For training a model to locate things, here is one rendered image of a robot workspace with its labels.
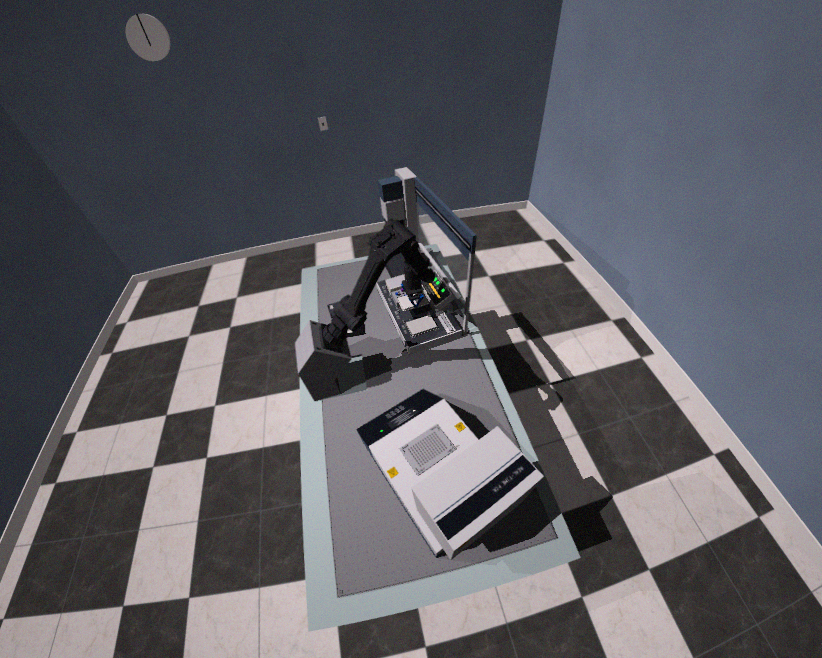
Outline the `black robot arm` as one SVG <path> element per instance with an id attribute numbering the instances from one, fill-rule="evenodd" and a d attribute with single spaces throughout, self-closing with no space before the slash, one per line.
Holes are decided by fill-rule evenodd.
<path id="1" fill-rule="evenodd" d="M 422 281 L 432 284 L 435 280 L 432 269 L 424 270 L 430 265 L 430 259 L 425 254 L 420 255 L 416 236 L 398 220 L 389 219 L 384 227 L 369 239 L 368 259 L 351 296 L 346 295 L 341 299 L 334 309 L 336 315 L 330 324 L 320 325 L 322 348 L 342 353 L 342 341 L 346 338 L 348 328 L 353 332 L 366 321 L 367 300 L 391 257 L 403 251 L 405 258 L 410 261 L 404 261 L 404 275 L 407 280 L 414 280 L 418 276 L 414 281 L 414 290 L 422 288 Z"/>

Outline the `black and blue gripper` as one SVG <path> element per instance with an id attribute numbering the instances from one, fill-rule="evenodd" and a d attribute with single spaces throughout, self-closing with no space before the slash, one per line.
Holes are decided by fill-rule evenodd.
<path id="1" fill-rule="evenodd" d="M 418 276 L 417 276 L 417 278 L 418 278 Z M 410 302 L 413 304 L 413 306 L 414 306 L 415 308 L 416 308 L 416 307 L 418 307 L 419 303 L 420 303 L 420 302 L 421 302 L 421 300 L 424 298 L 424 295 L 423 295 L 423 294 L 421 294 L 421 295 L 418 295 L 418 294 L 417 294 L 417 295 L 413 295 L 413 294 L 416 294 L 416 293 L 419 293 L 419 294 L 420 294 L 420 293 L 422 293 L 422 289 L 421 289 L 421 288 L 420 288 L 420 289 L 416 289 L 416 290 L 414 290 L 414 281 L 415 281 L 415 280 L 417 280 L 417 278 L 416 278 L 416 279 L 414 279 L 414 280 L 407 280 L 407 279 L 405 278 L 405 280 L 403 280 L 403 281 L 402 281 L 402 284 L 401 284 L 401 286 L 402 286 L 402 288 L 404 289 L 404 291 L 406 292 L 406 294 L 407 294 L 407 296 L 408 296 L 408 298 L 409 298 Z M 418 300 L 417 304 L 415 305 L 415 303 L 414 303 L 413 301 L 414 301 L 414 300 L 417 300 L 417 299 L 419 299 L 419 300 Z"/>

